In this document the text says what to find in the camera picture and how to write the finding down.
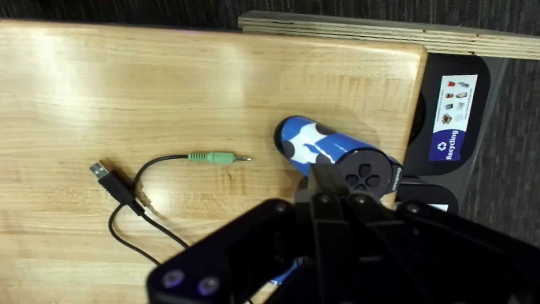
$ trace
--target blue label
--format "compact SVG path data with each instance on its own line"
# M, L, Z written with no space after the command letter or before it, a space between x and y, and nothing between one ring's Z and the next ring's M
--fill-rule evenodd
M460 147L465 139L465 132L442 130L433 134L432 145L428 149L428 161L432 162L457 162L460 161Z

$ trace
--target sticker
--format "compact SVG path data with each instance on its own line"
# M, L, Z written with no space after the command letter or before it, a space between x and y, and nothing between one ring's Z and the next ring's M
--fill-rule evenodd
M432 206L432 208L435 208L435 210L440 210L440 211L445 211L445 213L447 213L448 208L450 208L448 205L428 205L428 206Z
M457 162L469 127L477 74L442 76L430 162Z

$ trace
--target wooden table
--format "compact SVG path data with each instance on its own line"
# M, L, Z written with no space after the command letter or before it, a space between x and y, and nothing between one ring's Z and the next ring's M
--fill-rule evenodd
M131 176L150 157L234 150L249 164L157 166L143 193L194 243L298 174L276 123L320 120L403 159L425 51L373 44L74 24L0 22L1 302L145 302L153 267L106 232L116 203L87 167ZM130 211L128 240L180 248Z

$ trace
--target dark background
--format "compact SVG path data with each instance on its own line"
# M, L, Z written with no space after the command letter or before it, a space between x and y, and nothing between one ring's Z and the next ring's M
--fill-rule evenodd
M248 10L540 36L538 0L0 0L0 17L238 31ZM540 63L511 61L462 216L540 245Z

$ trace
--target black cable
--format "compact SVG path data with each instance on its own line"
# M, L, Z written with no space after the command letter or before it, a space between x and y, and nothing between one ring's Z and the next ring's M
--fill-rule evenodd
M140 183L140 179L141 179L141 174L145 174L150 166L153 166L153 164L157 164L157 162L172 161L172 159L187 159L187 154L162 156L162 157L155 157L155 159L148 161L146 164L143 164L143 166L136 171L136 174L135 174L135 177L133 177L133 183L131 183L133 191L136 191L136 186L138 186L138 183Z
M141 218L143 218L148 225L151 225L153 228L157 228L158 232L165 233L168 238L175 240L175 242L177 242L178 245L182 245L184 248L189 248L189 245L187 245L182 238L175 237L172 232L168 232L168 230L163 228L162 225L155 223L155 221L153 221L151 218L148 218L146 215L141 215Z
M153 259L151 255L148 255L146 252L143 252L141 248L124 242L123 238L119 238L119 235L116 235L114 232L114 220L118 216L118 213L121 211L121 208L124 208L126 205L118 205L116 210L111 213L111 216L108 218L108 232L111 233L111 237L119 242L121 245L128 247L130 250L140 253L141 257L151 260L155 265L160 265L160 262L157 259Z
M187 154L172 154L172 156L162 156L162 157L155 157L148 162L145 162L135 174L133 183L131 183L131 189L133 193L136 193L136 186L141 179L141 176L146 172L146 169L150 169L153 164L157 162L165 162L165 161L173 161L173 159L187 159ZM153 221L151 218L148 218L146 215L141 215L141 218L151 225L153 228L157 228L158 232L165 233L168 238L172 238L173 242L177 242L178 245L182 245L184 248L189 248L189 245L178 238L177 235L173 235L172 232L168 232L167 228L163 228L162 225L158 225L157 221Z

